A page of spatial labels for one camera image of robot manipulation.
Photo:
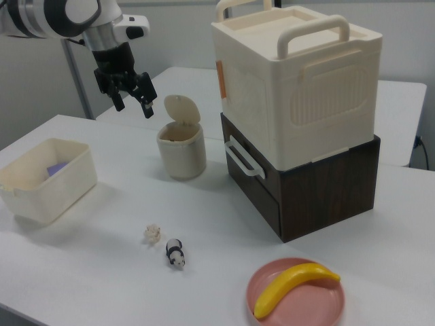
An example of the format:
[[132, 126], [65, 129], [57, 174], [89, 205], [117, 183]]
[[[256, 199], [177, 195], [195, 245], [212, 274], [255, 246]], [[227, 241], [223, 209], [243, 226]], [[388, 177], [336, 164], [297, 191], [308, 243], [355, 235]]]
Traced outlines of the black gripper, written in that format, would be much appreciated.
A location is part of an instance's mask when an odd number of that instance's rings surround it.
[[124, 42], [109, 50], [93, 51], [92, 54], [98, 66], [94, 70], [94, 76], [99, 90], [113, 101], [116, 111], [125, 108], [119, 91], [118, 77], [122, 77], [132, 81], [130, 95], [141, 105], [145, 118], [151, 118], [154, 115], [152, 105], [157, 93], [148, 73], [135, 73], [135, 59], [130, 45]]

